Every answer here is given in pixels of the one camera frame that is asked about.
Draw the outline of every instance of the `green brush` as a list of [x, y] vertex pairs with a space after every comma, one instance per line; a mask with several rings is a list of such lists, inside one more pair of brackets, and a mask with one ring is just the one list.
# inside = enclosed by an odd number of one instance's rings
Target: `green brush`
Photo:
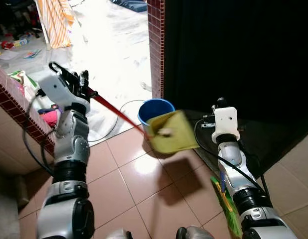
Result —
[[224, 210], [225, 217], [227, 219], [228, 228], [230, 229], [234, 237], [241, 238], [242, 231], [240, 229], [240, 222], [237, 219], [237, 209], [231, 197], [229, 196], [227, 189], [225, 193], [222, 193], [217, 179], [214, 177], [210, 177], [210, 181], [212, 182], [212, 185], [218, 197], [219, 203]]

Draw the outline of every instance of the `cable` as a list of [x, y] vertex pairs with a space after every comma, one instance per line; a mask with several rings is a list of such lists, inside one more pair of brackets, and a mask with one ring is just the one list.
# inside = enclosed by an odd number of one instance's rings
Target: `cable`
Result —
[[78, 4], [74, 4], [74, 5], [70, 5], [71, 7], [75, 7], [75, 6], [78, 6], [78, 5], [81, 5], [85, 0], [82, 0], [80, 3]]
[[252, 184], [255, 185], [255, 187], [260, 190], [261, 192], [263, 192], [264, 194], [266, 194], [264, 192], [264, 190], [261, 188], [261, 186], [258, 185], [258, 183], [256, 183], [251, 177], [249, 177], [246, 173], [244, 173], [242, 170], [240, 170], [239, 168], [237, 168], [234, 164], [231, 164], [230, 162], [228, 162], [227, 160], [225, 160], [224, 158], [222, 158], [221, 156], [218, 156], [217, 154], [209, 151], [207, 148], [205, 148], [198, 140], [197, 138], [197, 134], [196, 134], [196, 128], [199, 122], [201, 122], [202, 120], [199, 120], [196, 122], [195, 127], [194, 127], [194, 135], [195, 135], [195, 139], [198, 143], [198, 145], [204, 149], [207, 153], [209, 153], [210, 155], [214, 156], [215, 158], [218, 158], [220, 161], [224, 162], [225, 164], [227, 164], [228, 166], [232, 167], [233, 169], [235, 169], [237, 172], [239, 172], [241, 175], [243, 175], [246, 179], [248, 179]]
[[35, 97], [33, 97], [29, 103], [28, 109], [26, 111], [26, 117], [25, 117], [25, 122], [24, 122], [24, 127], [23, 127], [23, 131], [22, 131], [22, 139], [23, 139], [23, 143], [26, 147], [26, 149], [28, 150], [28, 152], [30, 153], [30, 155], [32, 156], [32, 158], [45, 170], [47, 171], [51, 176], [53, 176], [53, 172], [51, 171], [50, 168], [47, 168], [44, 164], [42, 164], [38, 158], [34, 155], [33, 151], [31, 150], [28, 141], [26, 139], [26, 128], [28, 127], [28, 123], [29, 123], [29, 118], [30, 118], [30, 109], [32, 107], [33, 102], [35, 101], [35, 99], [37, 98], [38, 95], [36, 95]]
[[44, 152], [44, 145], [45, 145], [45, 141], [48, 138], [48, 136], [50, 134], [52, 134], [53, 132], [55, 132], [55, 128], [44, 136], [44, 139], [41, 141], [41, 144], [40, 144], [42, 161], [43, 161], [44, 165], [47, 168], [49, 168], [50, 170], [52, 170], [52, 169], [50, 168], [50, 165], [48, 164], [48, 161], [46, 160], [45, 152]]
[[[254, 158], [256, 158], [256, 161], [257, 161], [257, 164], [258, 164], [258, 168], [260, 168], [260, 160], [259, 160], [258, 156], [255, 155], [255, 154], [250, 154], [250, 153], [248, 153], [248, 152], [246, 151], [246, 148], [243, 146], [241, 140], [238, 141], [238, 145], [239, 145], [239, 147], [241, 148], [241, 150], [243, 151], [243, 153], [244, 153], [245, 155], [247, 155], [248, 157], [254, 157]], [[269, 190], [268, 190], [268, 187], [267, 187], [267, 184], [266, 184], [266, 180], [265, 180], [264, 174], [261, 174], [261, 175], [260, 175], [260, 179], [261, 179], [261, 181], [262, 181], [262, 184], [263, 184], [263, 187], [264, 187], [264, 189], [265, 189], [266, 195], [267, 195], [269, 201], [271, 202], [270, 194], [269, 194]]]
[[[121, 106], [121, 108], [120, 108], [119, 111], [121, 111], [122, 108], [123, 108], [125, 105], [127, 105], [128, 103], [135, 102], [135, 101], [143, 101], [143, 102], [144, 102], [144, 100], [132, 100], [132, 101], [128, 101], [128, 102], [126, 102], [124, 105]], [[115, 121], [114, 125], [112, 126], [112, 128], [110, 129], [110, 131], [109, 131], [105, 136], [103, 136], [102, 138], [96, 139], [96, 140], [88, 140], [88, 142], [97, 142], [97, 141], [100, 141], [100, 140], [104, 139], [106, 136], [108, 136], [108, 135], [114, 130], [116, 124], [118, 123], [118, 120], [119, 120], [119, 116], [116, 117], [116, 121]]]

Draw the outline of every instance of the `yellow dustpan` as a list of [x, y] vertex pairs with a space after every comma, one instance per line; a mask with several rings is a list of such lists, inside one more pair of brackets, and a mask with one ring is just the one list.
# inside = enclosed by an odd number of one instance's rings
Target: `yellow dustpan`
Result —
[[147, 123], [151, 145], [157, 152], [168, 154], [199, 147], [183, 111], [157, 116]]

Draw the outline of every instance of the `silver robot arm segment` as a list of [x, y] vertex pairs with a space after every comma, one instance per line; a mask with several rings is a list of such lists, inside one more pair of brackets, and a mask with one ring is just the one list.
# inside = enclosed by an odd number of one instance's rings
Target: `silver robot arm segment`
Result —
[[[252, 180], [247, 168], [246, 155], [240, 150], [237, 140], [237, 111], [234, 107], [214, 110], [214, 143], [218, 144], [219, 156], [234, 164]], [[226, 188], [240, 215], [243, 239], [296, 239], [288, 225], [273, 209], [270, 199], [246, 177], [222, 161], [218, 161]]]
[[56, 63], [49, 66], [56, 74], [39, 85], [64, 112], [56, 129], [53, 182], [39, 214], [37, 238], [89, 239], [94, 233], [94, 212], [85, 179], [90, 155], [85, 117], [90, 109], [88, 73], [78, 76]]

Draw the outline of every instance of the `white floor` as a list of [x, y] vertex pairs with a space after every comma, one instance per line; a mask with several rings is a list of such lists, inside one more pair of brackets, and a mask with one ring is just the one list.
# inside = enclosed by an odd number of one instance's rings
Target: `white floor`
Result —
[[[56, 61], [70, 71], [79, 73], [87, 69], [90, 87], [118, 109], [128, 101], [150, 99], [152, 93], [142, 87], [142, 82], [151, 86], [147, 12], [136, 13], [109, 0], [85, 0], [73, 9], [82, 23], [82, 32], [76, 27], [73, 29], [73, 46], [46, 51], [43, 37], [33, 37], [28, 45], [14, 48], [13, 51], [26, 52], [42, 48], [42, 52], [28, 61], [22, 57], [19, 61], [14, 60], [14, 64], [6, 66], [6, 71], [24, 69], [38, 81], [51, 74], [48, 62]], [[88, 39], [87, 43], [83, 41], [82, 33]], [[141, 105], [142, 101], [129, 103], [122, 112], [139, 124], [137, 114]], [[116, 117], [104, 106], [91, 100], [91, 111], [87, 114], [89, 140], [106, 135]], [[130, 128], [127, 122], [119, 119], [106, 138]]]

